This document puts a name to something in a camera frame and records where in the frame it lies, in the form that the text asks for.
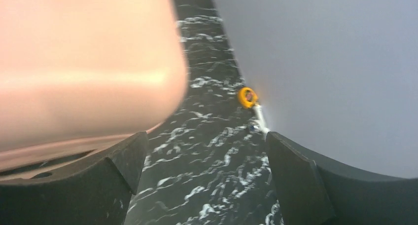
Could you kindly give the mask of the pink hard shell suitcase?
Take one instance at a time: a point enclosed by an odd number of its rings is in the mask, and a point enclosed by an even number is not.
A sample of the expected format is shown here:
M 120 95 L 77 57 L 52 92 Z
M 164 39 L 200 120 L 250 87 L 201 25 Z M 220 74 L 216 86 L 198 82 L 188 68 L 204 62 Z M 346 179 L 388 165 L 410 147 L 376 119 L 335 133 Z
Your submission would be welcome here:
M 184 99 L 173 0 L 0 0 L 0 180 L 50 176 Z

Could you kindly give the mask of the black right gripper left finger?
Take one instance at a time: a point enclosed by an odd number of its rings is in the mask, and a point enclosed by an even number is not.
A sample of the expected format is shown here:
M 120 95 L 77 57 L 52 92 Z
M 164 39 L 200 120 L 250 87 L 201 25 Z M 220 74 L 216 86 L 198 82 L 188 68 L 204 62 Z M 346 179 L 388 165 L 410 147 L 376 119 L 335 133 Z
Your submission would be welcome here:
M 138 192 L 148 137 L 136 133 L 91 156 L 0 184 L 3 225 L 121 225 Z

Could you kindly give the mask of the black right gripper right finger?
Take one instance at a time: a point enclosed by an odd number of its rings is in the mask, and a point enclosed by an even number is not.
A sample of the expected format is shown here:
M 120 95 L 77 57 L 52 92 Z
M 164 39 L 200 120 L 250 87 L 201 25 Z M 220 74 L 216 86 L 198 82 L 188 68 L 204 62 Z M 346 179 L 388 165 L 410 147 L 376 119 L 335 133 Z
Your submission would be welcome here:
M 358 169 L 273 131 L 266 145 L 284 224 L 417 224 L 416 178 Z

